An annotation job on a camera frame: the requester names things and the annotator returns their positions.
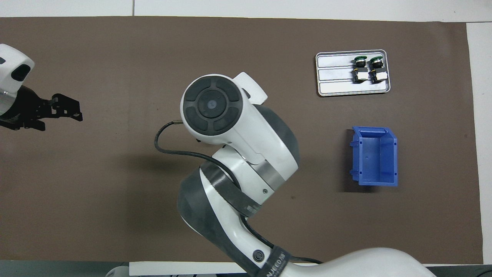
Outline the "silver metal tray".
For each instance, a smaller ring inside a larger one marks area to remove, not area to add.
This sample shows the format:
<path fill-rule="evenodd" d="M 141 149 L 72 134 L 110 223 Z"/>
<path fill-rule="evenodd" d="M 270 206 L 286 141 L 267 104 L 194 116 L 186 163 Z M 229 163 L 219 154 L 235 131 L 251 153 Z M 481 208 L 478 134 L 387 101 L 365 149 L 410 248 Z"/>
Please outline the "silver metal tray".
<path fill-rule="evenodd" d="M 354 83 L 354 58 L 360 55 L 367 56 L 369 80 Z M 380 83 L 373 83 L 370 77 L 370 59 L 376 56 L 383 56 L 384 67 L 388 72 L 388 79 Z M 391 88 L 388 55 L 383 49 L 320 52 L 315 56 L 315 68 L 317 92 L 322 97 L 386 93 Z"/>

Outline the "brown table mat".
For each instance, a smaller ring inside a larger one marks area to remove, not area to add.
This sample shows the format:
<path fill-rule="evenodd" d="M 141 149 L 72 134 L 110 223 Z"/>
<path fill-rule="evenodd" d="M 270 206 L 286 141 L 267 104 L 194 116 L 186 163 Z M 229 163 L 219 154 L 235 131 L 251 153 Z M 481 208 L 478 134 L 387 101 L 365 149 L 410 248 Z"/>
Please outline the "brown table mat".
<path fill-rule="evenodd" d="M 0 127 L 0 259 L 229 261 L 177 210 L 202 159 L 159 153 L 205 74 L 248 73 L 291 128 L 300 168 L 251 226 L 295 256 L 388 247 L 426 264 L 481 264 L 482 228 L 465 23 L 218 17 L 0 18 L 0 43 L 35 61 L 25 85 L 63 93 L 84 120 Z M 391 88 L 322 97 L 320 52 L 383 49 Z M 388 127 L 398 186 L 359 186 L 353 126 Z"/>

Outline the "green push button switch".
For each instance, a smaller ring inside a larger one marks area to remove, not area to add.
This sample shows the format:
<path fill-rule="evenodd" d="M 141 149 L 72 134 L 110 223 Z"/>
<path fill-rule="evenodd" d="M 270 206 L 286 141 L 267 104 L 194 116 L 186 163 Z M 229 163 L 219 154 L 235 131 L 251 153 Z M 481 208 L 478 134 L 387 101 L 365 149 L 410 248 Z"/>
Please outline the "green push button switch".
<path fill-rule="evenodd" d="M 367 68 L 367 56 L 360 55 L 354 58 L 352 70 L 354 83 L 363 83 L 369 80 L 369 68 Z"/>
<path fill-rule="evenodd" d="M 383 56 L 370 59 L 370 77 L 373 83 L 380 83 L 388 79 L 388 72 L 384 67 Z"/>

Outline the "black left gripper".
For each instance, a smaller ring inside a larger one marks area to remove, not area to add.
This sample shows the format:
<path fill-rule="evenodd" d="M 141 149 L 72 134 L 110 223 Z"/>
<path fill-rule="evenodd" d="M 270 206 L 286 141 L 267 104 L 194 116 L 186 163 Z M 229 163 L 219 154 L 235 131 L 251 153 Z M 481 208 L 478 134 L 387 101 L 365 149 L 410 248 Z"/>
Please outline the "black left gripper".
<path fill-rule="evenodd" d="M 0 115 L 0 126 L 13 131 L 22 128 L 33 128 L 37 131 L 46 131 L 46 126 L 42 118 L 72 118 L 76 121 L 83 121 L 83 114 L 80 102 L 55 93 L 52 96 L 52 107 L 48 105 L 48 100 L 42 99 L 30 88 L 20 87 L 17 97 L 7 112 Z"/>

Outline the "blue plastic storage bin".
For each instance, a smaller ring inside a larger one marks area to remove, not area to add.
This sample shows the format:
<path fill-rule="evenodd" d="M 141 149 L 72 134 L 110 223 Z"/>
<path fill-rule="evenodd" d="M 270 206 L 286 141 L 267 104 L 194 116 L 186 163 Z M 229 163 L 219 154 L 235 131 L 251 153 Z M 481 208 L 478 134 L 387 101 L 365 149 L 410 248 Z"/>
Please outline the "blue plastic storage bin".
<path fill-rule="evenodd" d="M 398 142 L 388 127 L 353 126 L 350 175 L 359 186 L 398 186 Z"/>

